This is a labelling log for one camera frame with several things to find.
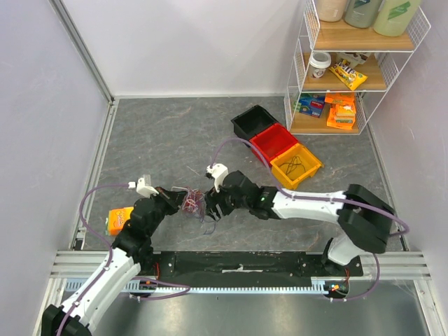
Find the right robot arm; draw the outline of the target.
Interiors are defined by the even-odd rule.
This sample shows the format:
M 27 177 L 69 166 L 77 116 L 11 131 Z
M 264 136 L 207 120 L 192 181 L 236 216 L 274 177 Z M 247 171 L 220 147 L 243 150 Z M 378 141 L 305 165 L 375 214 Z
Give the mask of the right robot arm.
M 214 220 L 245 209 L 261 220 L 304 218 L 339 225 L 341 235 L 328 241 L 320 259 L 328 275 L 339 274 L 363 252 L 386 251 L 395 211 L 361 185 L 337 192 L 297 192 L 259 186 L 220 164 L 207 168 L 206 177 L 213 180 L 205 195 L 206 214 Z

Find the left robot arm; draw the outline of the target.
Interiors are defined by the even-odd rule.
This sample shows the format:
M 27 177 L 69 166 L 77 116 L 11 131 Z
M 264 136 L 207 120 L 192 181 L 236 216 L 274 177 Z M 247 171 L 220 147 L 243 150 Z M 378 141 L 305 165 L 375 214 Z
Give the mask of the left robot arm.
M 151 237 L 165 217 L 178 212 L 186 195 L 157 187 L 155 194 L 138 199 L 100 266 L 69 299 L 44 310 L 41 334 L 92 335 L 125 285 L 151 272 Z

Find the red plastic bin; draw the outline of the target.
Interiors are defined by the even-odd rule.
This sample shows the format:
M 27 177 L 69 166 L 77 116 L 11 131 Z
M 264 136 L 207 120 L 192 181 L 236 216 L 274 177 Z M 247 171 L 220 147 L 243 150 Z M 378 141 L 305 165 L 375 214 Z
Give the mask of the red plastic bin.
M 283 125 L 274 123 L 261 133 L 249 140 L 258 151 L 252 149 L 254 155 L 259 159 L 265 158 L 269 166 L 274 158 L 280 156 L 288 149 L 298 144 L 299 141 Z

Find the yellow plastic bin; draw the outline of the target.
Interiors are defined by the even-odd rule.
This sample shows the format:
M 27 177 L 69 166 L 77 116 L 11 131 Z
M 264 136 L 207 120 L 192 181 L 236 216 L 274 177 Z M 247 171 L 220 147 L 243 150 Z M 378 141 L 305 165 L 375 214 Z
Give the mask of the yellow plastic bin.
M 301 182 L 313 177 L 324 167 L 324 164 L 301 143 L 274 158 L 271 165 L 274 177 L 289 190 L 295 190 Z

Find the black plastic bin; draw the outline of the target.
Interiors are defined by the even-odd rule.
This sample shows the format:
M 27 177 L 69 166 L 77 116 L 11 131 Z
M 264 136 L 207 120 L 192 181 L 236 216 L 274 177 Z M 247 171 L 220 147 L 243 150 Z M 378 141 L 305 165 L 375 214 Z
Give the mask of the black plastic bin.
M 278 120 L 260 105 L 252 106 L 231 119 L 234 134 L 247 141 L 277 122 Z

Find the blue green box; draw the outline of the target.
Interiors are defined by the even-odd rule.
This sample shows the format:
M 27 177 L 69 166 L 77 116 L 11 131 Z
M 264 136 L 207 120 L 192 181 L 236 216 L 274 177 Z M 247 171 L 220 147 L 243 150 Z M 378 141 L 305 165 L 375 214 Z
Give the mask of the blue green box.
M 320 118 L 324 107 L 324 94 L 303 93 L 292 103 L 291 110 L 313 118 Z

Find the orange snack packs stack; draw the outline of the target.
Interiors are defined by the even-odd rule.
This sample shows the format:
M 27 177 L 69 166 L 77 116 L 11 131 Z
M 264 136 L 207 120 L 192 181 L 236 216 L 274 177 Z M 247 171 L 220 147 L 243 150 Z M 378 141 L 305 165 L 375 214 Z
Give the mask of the orange snack packs stack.
M 355 94 L 328 92 L 325 103 L 330 106 L 326 125 L 339 130 L 351 130 L 356 122 Z

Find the white paper coffee cup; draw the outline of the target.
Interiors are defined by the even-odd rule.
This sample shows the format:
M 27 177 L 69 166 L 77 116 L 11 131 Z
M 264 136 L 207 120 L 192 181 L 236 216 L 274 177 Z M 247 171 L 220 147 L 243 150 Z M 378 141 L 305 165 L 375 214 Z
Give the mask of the white paper coffee cup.
M 321 78 L 330 67 L 332 58 L 328 52 L 313 52 L 309 58 L 309 77 Z

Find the yellow candy bag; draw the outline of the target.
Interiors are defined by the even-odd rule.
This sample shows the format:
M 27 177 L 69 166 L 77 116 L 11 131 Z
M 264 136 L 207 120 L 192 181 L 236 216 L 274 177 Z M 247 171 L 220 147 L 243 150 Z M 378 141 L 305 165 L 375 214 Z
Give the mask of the yellow candy bag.
M 368 79 L 365 74 L 350 68 L 345 61 L 334 63 L 329 70 L 351 91 L 357 90 Z

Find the brown white snack box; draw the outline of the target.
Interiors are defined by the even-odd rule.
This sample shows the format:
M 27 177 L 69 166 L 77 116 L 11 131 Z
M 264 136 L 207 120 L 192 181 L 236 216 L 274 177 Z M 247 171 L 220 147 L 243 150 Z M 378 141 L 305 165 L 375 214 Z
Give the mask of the brown white snack box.
M 366 63 L 371 54 L 371 52 L 338 52 L 335 61 L 345 61 L 350 68 L 355 69 L 358 65 Z

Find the beige bottle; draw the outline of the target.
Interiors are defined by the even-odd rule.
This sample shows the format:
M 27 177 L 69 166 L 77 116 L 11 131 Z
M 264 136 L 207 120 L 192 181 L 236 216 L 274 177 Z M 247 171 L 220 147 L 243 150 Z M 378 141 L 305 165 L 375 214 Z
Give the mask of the beige bottle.
M 337 22 L 342 19 L 347 0 L 318 0 L 316 12 L 320 21 Z

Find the grey green bottle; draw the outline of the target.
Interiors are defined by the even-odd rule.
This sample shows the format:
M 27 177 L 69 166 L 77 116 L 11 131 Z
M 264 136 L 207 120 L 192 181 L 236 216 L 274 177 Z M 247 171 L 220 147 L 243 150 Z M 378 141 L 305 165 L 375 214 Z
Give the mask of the grey green bottle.
M 365 29 L 372 25 L 382 0 L 350 0 L 344 21 L 352 27 Z

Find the light green bottle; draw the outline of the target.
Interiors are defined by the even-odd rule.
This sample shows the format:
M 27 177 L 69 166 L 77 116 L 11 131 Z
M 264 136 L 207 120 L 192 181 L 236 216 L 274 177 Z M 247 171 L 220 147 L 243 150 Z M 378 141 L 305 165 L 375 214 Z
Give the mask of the light green bottle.
M 373 24 L 374 31 L 382 36 L 400 36 L 404 33 L 420 4 L 421 0 L 385 1 Z

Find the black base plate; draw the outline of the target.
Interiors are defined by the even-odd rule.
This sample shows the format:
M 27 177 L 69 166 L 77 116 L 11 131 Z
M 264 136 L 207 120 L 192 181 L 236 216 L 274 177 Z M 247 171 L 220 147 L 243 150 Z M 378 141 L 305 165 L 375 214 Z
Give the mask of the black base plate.
M 363 276 L 361 259 L 354 258 L 347 266 L 322 263 L 322 255 L 301 251 L 161 251 L 154 252 L 150 262 L 141 267 L 140 277 L 157 276 L 159 280 L 180 284 L 205 284 L 222 275 L 229 279 L 249 281 L 274 277 L 335 277 L 344 279 Z

